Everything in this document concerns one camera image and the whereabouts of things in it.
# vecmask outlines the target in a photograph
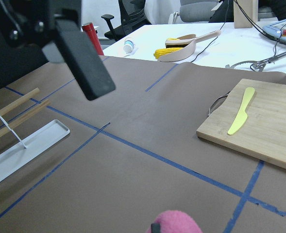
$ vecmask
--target yellow corn cob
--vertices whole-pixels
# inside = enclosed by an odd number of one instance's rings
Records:
[[[158,59],[160,56],[162,55],[166,55],[168,53],[171,53],[171,52],[176,52],[178,50],[181,50],[182,48],[167,48],[167,49],[158,49],[154,52],[154,56],[156,59]]]

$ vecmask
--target wooden stick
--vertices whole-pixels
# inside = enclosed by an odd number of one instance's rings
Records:
[[[0,115],[3,116],[4,114],[10,112],[12,109],[25,103],[28,99],[30,99],[31,97],[33,97],[34,95],[38,93],[39,93],[39,89],[35,88],[33,91],[30,91],[29,93],[25,94],[24,96],[20,97],[19,99],[13,101],[12,103],[0,109]]]
[[[14,129],[15,127],[17,127],[18,125],[22,124],[24,121],[26,121],[27,119],[31,118],[32,116],[34,116],[36,113],[38,113],[39,111],[41,111],[43,108],[45,108],[48,104],[50,103],[49,100],[45,100],[43,101],[41,104],[37,105],[36,107],[32,108],[31,110],[29,110],[28,112],[26,112],[25,114],[23,114],[22,116],[18,117],[17,119],[15,119],[14,121],[12,121],[9,124],[9,127],[11,129]],[[10,130],[7,127],[4,127],[2,129],[0,129],[0,137],[4,136],[6,133],[8,133]]]

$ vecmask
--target white table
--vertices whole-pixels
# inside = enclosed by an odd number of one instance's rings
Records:
[[[261,25],[268,23],[267,21],[259,22]],[[177,38],[193,33],[200,36],[218,30],[221,26],[222,23],[145,25],[128,36],[134,40],[135,50],[132,55],[126,57],[156,61],[153,53],[156,49],[165,48],[167,38]],[[192,61],[212,40],[197,43],[194,54],[177,63]],[[106,56],[124,57],[123,44],[124,39],[106,48],[104,54]],[[225,67],[246,60],[263,60],[273,55],[274,44],[274,41],[265,38],[255,28],[235,29],[234,23],[226,23],[218,39],[199,55],[194,63],[201,66]],[[284,51],[286,51],[286,45],[278,44],[277,54]],[[236,68],[250,70],[250,64],[240,65]],[[264,71],[286,73],[286,57],[275,62],[275,64],[267,64]]]

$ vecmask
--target knife handle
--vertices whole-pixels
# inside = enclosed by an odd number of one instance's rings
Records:
[[[239,111],[243,110],[245,112],[246,107],[248,106],[249,102],[251,101],[254,93],[255,93],[254,87],[247,87],[245,89]]]

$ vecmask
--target chair armrest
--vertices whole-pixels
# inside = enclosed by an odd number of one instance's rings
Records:
[[[114,16],[109,15],[109,14],[105,14],[105,15],[102,15],[101,18],[105,19],[105,21],[106,21],[106,23],[107,23],[107,25],[109,27],[109,30],[112,33],[113,37],[114,37],[114,40],[118,41],[115,29],[113,28],[112,22],[110,21],[110,20],[112,20],[114,18]]]

